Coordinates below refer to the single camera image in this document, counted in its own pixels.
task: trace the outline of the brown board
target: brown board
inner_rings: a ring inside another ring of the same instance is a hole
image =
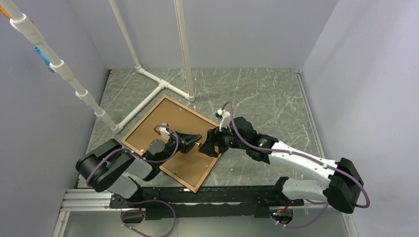
[[[164,122],[181,133],[201,134],[202,139],[199,143],[206,140],[209,129],[218,126],[217,123],[196,111],[168,96],[163,96],[122,139],[122,143],[142,155],[141,151],[147,150],[150,142],[161,139],[161,136],[155,133],[153,128]],[[217,160],[218,158],[199,153],[198,147],[195,146],[188,154],[176,153],[174,157],[161,165],[160,169],[196,193]]]

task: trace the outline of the marble surface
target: marble surface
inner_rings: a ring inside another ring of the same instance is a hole
[[[183,69],[147,71],[187,91]],[[224,102],[233,101],[235,116],[245,117],[258,132],[319,156],[304,98],[293,69],[197,68],[192,70],[192,75],[195,102],[189,102],[164,89],[118,134],[113,134],[106,124],[96,119],[88,150],[111,138],[120,141],[163,95],[168,95],[214,121],[218,121],[214,112]],[[134,69],[112,70],[101,106],[115,122],[120,122],[156,86],[156,82],[136,73]],[[281,176],[298,178],[300,174],[279,165],[254,161],[244,151],[230,149],[214,166],[203,186],[273,185]],[[137,180],[142,186],[182,186],[163,172],[150,182]],[[82,178],[79,187],[84,187],[84,184]]]

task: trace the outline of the gray wall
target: gray wall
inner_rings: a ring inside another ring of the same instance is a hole
[[[140,63],[183,67],[173,0],[118,0]],[[133,62],[107,0],[70,0],[109,68]],[[302,68],[337,0],[184,0],[192,67]]]
[[[419,236],[418,12],[340,0],[303,68],[327,157],[353,160],[370,195],[354,213],[361,236]]]
[[[65,0],[15,0],[100,101],[106,68]],[[0,236],[51,236],[93,111],[0,15]]]

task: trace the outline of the blue clip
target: blue clip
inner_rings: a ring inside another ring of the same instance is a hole
[[[55,73],[55,71],[49,66],[48,58],[41,52],[38,47],[35,47],[34,50],[42,57],[45,62],[46,67],[49,69],[50,72]]]

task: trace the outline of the purple cable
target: purple cable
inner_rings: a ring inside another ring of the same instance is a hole
[[[311,204],[316,204],[316,205],[327,204],[327,202],[324,202],[324,201],[319,202],[319,201],[312,201],[312,200],[308,200],[308,199],[305,199],[305,200],[307,202],[311,203]]]
[[[161,200],[147,200],[147,201],[132,202],[132,201],[128,201],[128,200],[124,199],[123,197],[121,197],[121,200],[123,200],[125,203],[131,204],[131,205],[141,205],[141,204],[148,203],[148,202],[159,202],[159,203],[163,203],[164,205],[168,206],[170,208],[170,210],[172,211],[172,213],[173,213],[173,225],[172,225],[171,229],[169,230],[169,232],[167,232],[166,234],[164,234],[162,236],[159,236],[159,237],[166,237],[166,236],[170,235],[170,233],[173,232],[174,227],[176,225],[176,213],[174,212],[173,207],[170,206],[169,203],[164,202],[164,201],[161,201]],[[129,226],[129,225],[127,225],[127,224],[124,223],[124,220],[123,220],[124,215],[127,214],[127,213],[132,213],[132,212],[138,212],[138,213],[143,213],[143,214],[145,213],[144,211],[136,210],[136,209],[128,210],[128,211],[123,212],[121,214],[121,223],[122,223],[122,225],[125,226],[125,227],[127,227],[128,229],[136,232],[137,234],[140,234],[140,235],[144,236],[144,237],[152,237],[152,236],[146,235],[143,232],[137,230],[136,228],[133,228],[133,227],[131,227],[131,226]]]
[[[230,116],[231,116],[231,124],[232,124],[232,127],[233,127],[234,131],[236,132],[237,136],[240,138],[240,140],[241,140],[244,144],[246,144],[246,145],[247,145],[248,147],[250,147],[250,148],[253,148],[253,149],[255,149],[255,150],[259,150],[259,151],[268,151],[268,152],[284,152],[284,153],[289,153],[289,152],[290,152],[290,151],[288,151],[288,150],[282,150],[282,149],[270,149],[270,148],[256,147],[256,146],[253,146],[252,144],[248,143],[248,142],[247,142],[247,141],[246,141],[246,140],[245,140],[245,139],[244,139],[244,138],[240,135],[239,131],[237,130],[236,123],[234,122],[234,115],[233,115],[233,103],[232,103],[232,102],[226,102],[226,103],[223,105],[222,109],[224,109],[224,108],[227,106],[227,104],[230,104]],[[317,163],[317,164],[319,164],[319,165],[321,165],[321,166],[323,166],[323,165],[324,165],[324,163],[323,163],[323,162],[321,162],[321,161],[319,161],[319,160],[316,160],[316,159],[314,159],[313,157],[308,156],[308,155],[306,155],[306,154],[299,153],[299,152],[293,152],[293,154],[295,154],[295,155],[297,155],[297,156],[300,156],[300,157],[307,158],[307,159],[309,159],[309,160],[311,160],[311,161],[313,161],[313,162],[315,162],[315,163]],[[354,182],[356,185],[358,185],[358,187],[361,189],[362,193],[364,194],[366,204],[365,204],[365,205],[358,205],[358,204],[355,204],[355,206],[356,206],[356,207],[359,207],[359,208],[368,208],[368,207],[370,206],[370,198],[368,197],[367,191],[364,189],[364,187],[362,186],[362,184],[361,184],[358,180],[356,180],[354,177],[352,177],[351,175],[349,175],[349,174],[348,174],[348,173],[346,173],[345,171],[342,171],[342,170],[340,170],[340,169],[336,169],[335,167],[332,167],[332,166],[327,165],[327,166],[326,166],[326,168],[331,169],[331,170],[333,170],[333,171],[336,171],[336,172],[338,172],[338,173],[340,173],[340,174],[342,174],[342,175],[344,175],[344,176],[348,177],[350,180],[352,180],[352,182]]]
[[[155,126],[154,127],[154,131],[156,131],[156,128],[157,127],[165,127],[165,128],[167,128],[167,129],[169,129],[173,134],[174,134],[174,136],[175,136],[175,138],[176,138],[176,146],[175,146],[175,148],[174,148],[174,150],[173,150],[173,153],[167,158],[167,159],[164,159],[164,160],[150,160],[150,159],[145,159],[144,157],[142,157],[140,154],[137,154],[137,153],[135,153],[134,151],[132,151],[132,150],[130,150],[130,149],[127,149],[127,148],[118,148],[118,149],[116,149],[116,150],[113,150],[112,152],[110,152],[96,167],[95,167],[95,169],[93,169],[93,171],[90,173],[90,175],[89,175],[89,177],[86,179],[86,185],[88,185],[88,186],[90,186],[90,181],[91,181],[91,179],[93,178],[93,176],[94,176],[94,174],[97,172],[97,170],[107,161],[107,160],[109,160],[109,158],[110,157],[112,157],[113,155],[115,155],[116,153],[118,153],[118,152],[129,152],[129,153],[133,153],[133,154],[135,154],[137,157],[139,157],[140,159],[142,159],[142,160],[144,160],[144,161],[146,161],[146,162],[148,162],[148,163],[163,163],[163,162],[166,162],[166,161],[168,161],[170,158],[172,158],[175,154],[176,154],[176,152],[177,152],[177,148],[179,147],[179,137],[177,136],[177,133],[174,131],[174,129],[173,128],[171,128],[171,127],[169,127],[169,126],[166,126],[166,125],[157,125],[157,126]]]
[[[322,209],[322,211],[313,219],[313,220],[311,220],[309,223],[307,223],[307,224],[304,224],[304,225],[301,225],[301,226],[288,226],[288,225],[284,225],[284,224],[281,224],[281,223],[279,223],[278,222],[278,225],[281,225],[282,227],[284,227],[284,228],[288,228],[288,229],[300,229],[300,228],[305,228],[305,227],[307,227],[307,226],[309,226],[309,225],[311,225],[311,224],[313,224],[314,222],[316,222],[322,215],[323,215],[323,213],[325,213],[326,212],[326,209],[327,209],[327,207],[328,207],[329,205],[328,204],[326,204],[325,205],[325,207],[323,207],[323,209]]]

